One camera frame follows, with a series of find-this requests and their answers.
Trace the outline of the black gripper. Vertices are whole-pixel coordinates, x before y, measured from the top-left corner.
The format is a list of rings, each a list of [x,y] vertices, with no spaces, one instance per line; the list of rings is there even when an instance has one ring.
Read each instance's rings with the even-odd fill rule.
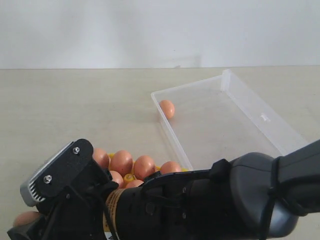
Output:
[[[7,231],[11,240],[105,240],[103,203],[116,185],[94,160],[55,197],[39,203],[45,215]]]

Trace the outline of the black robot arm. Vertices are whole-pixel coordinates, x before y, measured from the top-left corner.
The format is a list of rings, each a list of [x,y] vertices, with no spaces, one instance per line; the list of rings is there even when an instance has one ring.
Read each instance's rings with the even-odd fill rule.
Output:
[[[250,152],[210,169],[154,173],[119,188],[86,139],[67,144],[20,186],[40,216],[12,240],[266,240],[320,210],[320,143],[272,158]]]

